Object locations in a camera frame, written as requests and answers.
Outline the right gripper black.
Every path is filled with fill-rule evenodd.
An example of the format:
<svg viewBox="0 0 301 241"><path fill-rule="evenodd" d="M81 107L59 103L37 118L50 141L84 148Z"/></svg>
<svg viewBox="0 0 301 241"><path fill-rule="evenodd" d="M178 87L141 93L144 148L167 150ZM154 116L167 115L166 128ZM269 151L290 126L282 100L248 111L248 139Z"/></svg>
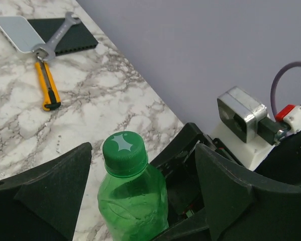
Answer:
<svg viewBox="0 0 301 241"><path fill-rule="evenodd" d="M285 138L252 170L203 145L203 187L301 186L301 131Z"/></svg>

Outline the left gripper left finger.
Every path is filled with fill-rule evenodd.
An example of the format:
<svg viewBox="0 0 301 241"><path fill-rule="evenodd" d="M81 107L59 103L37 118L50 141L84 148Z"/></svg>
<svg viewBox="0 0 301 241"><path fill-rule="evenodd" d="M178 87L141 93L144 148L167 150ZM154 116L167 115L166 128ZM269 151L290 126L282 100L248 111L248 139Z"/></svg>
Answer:
<svg viewBox="0 0 301 241"><path fill-rule="evenodd" d="M91 165L83 143L0 180L0 240L72 240Z"/></svg>

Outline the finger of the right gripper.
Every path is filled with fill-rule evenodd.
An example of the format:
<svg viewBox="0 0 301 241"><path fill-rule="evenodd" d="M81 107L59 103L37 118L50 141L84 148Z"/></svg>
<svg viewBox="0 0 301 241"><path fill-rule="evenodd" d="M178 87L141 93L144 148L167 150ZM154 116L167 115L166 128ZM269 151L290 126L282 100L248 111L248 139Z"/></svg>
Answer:
<svg viewBox="0 0 301 241"><path fill-rule="evenodd" d="M207 142L194 123L186 123L153 160L164 176L169 227L154 240L210 240L209 227L195 163L195 147Z"/></svg>

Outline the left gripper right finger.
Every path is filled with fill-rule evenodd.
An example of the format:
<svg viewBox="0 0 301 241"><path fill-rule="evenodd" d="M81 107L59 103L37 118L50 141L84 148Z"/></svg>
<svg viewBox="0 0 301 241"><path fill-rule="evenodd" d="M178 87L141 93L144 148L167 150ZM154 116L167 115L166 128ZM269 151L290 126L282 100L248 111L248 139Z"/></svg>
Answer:
<svg viewBox="0 0 301 241"><path fill-rule="evenodd" d="M239 166L204 144L195 161L212 240L301 240L301 188Z"/></svg>

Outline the green plastic bottle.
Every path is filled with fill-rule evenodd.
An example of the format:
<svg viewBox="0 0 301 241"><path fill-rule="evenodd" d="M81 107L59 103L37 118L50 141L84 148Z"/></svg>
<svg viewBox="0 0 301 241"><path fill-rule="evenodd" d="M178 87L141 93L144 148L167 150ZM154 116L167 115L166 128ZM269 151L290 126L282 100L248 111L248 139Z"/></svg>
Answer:
<svg viewBox="0 0 301 241"><path fill-rule="evenodd" d="M98 208L113 240L151 240L169 227L163 174L148 163L142 137L117 132L103 144L107 174Z"/></svg>

